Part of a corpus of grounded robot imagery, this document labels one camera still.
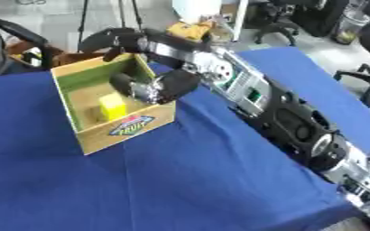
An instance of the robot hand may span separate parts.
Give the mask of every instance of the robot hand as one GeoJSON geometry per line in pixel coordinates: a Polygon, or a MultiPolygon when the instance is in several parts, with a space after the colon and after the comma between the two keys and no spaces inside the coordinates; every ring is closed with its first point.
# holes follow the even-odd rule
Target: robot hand
{"type": "Polygon", "coordinates": [[[135,52],[173,68],[150,83],[115,74],[110,83],[117,91],[148,103],[164,104],[202,82],[293,160],[337,184],[338,193],[370,217],[370,155],[347,141],[318,110],[232,51],[155,30],[136,32],[128,28],[106,29],[80,45],[85,52],[109,47],[106,61],[122,52],[135,52]]]}

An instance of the trash can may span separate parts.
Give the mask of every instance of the trash can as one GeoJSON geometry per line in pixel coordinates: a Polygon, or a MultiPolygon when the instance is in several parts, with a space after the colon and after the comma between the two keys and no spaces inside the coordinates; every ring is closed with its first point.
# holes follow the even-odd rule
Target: trash can
{"type": "Polygon", "coordinates": [[[352,6],[347,7],[336,26],[332,38],[340,44],[350,44],[362,28],[370,22],[370,17],[352,6]]]}

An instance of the gray floor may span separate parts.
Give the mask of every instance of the gray floor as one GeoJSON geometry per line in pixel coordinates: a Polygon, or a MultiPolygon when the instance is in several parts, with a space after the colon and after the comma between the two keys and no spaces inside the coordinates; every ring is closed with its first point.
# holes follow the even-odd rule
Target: gray floor
{"type": "MultiPolygon", "coordinates": [[[[0,17],[16,23],[48,38],[50,42],[66,51],[77,49],[78,27],[81,16],[82,2],[78,0],[48,0],[45,5],[17,5],[9,0],[0,0],[0,17]]],[[[120,25],[117,1],[90,1],[86,35],[106,27],[120,25]]],[[[144,24],[155,29],[164,29],[175,23],[177,17],[172,11],[170,0],[140,1],[141,15],[144,24]]],[[[132,9],[126,10],[127,23],[135,26],[132,9]]],[[[277,34],[264,37],[264,44],[253,43],[254,30],[243,30],[240,41],[232,45],[235,51],[255,50],[274,46],[284,46],[287,41],[277,34]]],[[[350,46],[337,45],[329,39],[313,38],[305,32],[297,37],[298,47],[310,56],[330,75],[337,69],[353,70],[362,63],[370,64],[370,53],[357,42],[350,46]]],[[[363,84],[352,79],[344,81],[351,88],[363,88],[363,84]]],[[[330,230],[367,230],[360,220],[352,218],[326,229],[330,230]]]]}

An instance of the blue cloth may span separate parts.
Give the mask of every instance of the blue cloth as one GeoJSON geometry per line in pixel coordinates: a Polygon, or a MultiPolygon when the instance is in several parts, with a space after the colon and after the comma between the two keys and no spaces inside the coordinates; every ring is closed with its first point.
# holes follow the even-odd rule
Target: blue cloth
{"type": "MultiPolygon", "coordinates": [[[[242,56],[370,151],[370,111],[302,53],[242,56]]],[[[1,231],[319,230],[355,213],[205,88],[174,123],[84,157],[49,73],[0,77],[1,231]]]]}

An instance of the yellow box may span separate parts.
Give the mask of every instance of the yellow box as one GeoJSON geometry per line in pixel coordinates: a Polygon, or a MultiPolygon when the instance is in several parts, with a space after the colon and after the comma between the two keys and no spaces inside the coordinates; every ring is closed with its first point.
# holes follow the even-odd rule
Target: yellow box
{"type": "Polygon", "coordinates": [[[116,93],[109,78],[117,72],[138,79],[154,77],[141,56],[133,54],[123,54],[112,62],[95,58],[51,70],[71,127],[86,155],[174,121],[175,102],[147,105],[124,96],[121,98],[126,116],[106,121],[99,99],[116,93]]]}

